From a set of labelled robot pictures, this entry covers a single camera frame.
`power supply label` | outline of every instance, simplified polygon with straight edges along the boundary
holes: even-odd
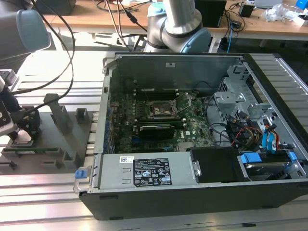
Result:
[[[134,160],[134,185],[171,185],[168,158]]]

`table surface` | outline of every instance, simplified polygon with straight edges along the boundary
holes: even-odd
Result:
[[[229,8],[235,2],[241,2],[240,0],[227,0],[226,9]],[[296,0],[284,0],[287,5],[295,6]],[[140,6],[138,12],[134,12],[134,16],[138,19],[138,22],[147,27],[147,11],[149,4]],[[253,11],[250,18],[244,18],[246,27],[241,33],[250,34],[267,34],[267,35],[294,35],[294,36],[307,36],[308,27],[299,27],[294,22],[285,20],[285,22],[265,22],[260,18],[260,15],[264,10],[256,9]],[[114,14],[115,21],[117,21],[117,14]],[[113,28],[113,24],[108,12],[99,10],[92,0],[77,0],[77,4],[73,10],[72,15],[65,16],[65,20],[71,27],[88,27],[88,28]],[[231,14],[233,20],[241,21],[241,19],[235,14]],[[53,26],[63,27],[64,24],[60,18],[55,17],[52,21]],[[121,14],[122,29],[136,29],[137,25],[133,24],[124,14]],[[209,28],[210,32],[224,33],[227,30],[227,20],[223,17],[219,28]]]

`regulatory label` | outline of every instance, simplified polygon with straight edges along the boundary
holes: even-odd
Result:
[[[175,67],[175,63],[166,63],[166,67]]]
[[[133,156],[120,156],[120,163],[133,163],[134,157]]]
[[[168,158],[134,160],[134,185],[171,185]]]

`blue cable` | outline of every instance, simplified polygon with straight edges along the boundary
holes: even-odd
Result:
[[[231,35],[230,35],[230,41],[229,41],[229,46],[228,46],[227,53],[229,53],[229,50],[230,50],[232,34],[233,34],[233,25],[231,24]]]

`blue latch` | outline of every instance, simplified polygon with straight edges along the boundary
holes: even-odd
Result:
[[[75,179],[86,179],[88,177],[87,170],[77,170],[75,172]]]
[[[297,159],[297,156],[295,155],[294,152],[289,152],[289,157],[292,161],[295,161]]]
[[[272,147],[275,136],[272,132],[270,132],[269,133],[269,141],[266,144],[267,137],[268,137],[268,130],[265,129],[264,134],[263,134],[263,138],[262,138],[262,147],[267,148],[268,151],[270,151],[272,154],[275,154],[275,150],[273,150],[273,147]]]
[[[241,160],[243,164],[262,162],[259,153],[244,153],[243,155],[241,155]]]

